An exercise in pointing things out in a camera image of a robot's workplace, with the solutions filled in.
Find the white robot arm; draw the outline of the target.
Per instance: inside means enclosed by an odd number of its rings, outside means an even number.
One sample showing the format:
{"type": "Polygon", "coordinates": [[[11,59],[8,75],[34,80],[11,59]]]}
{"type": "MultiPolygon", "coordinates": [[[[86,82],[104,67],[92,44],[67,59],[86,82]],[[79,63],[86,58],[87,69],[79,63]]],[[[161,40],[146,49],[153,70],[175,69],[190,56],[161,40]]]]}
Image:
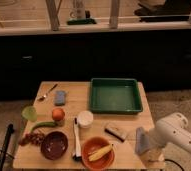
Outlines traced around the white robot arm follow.
{"type": "Polygon", "coordinates": [[[148,149],[164,148],[172,143],[191,154],[191,133],[186,130],[187,127],[188,119],[179,112],[159,119],[146,133],[148,149]]]}

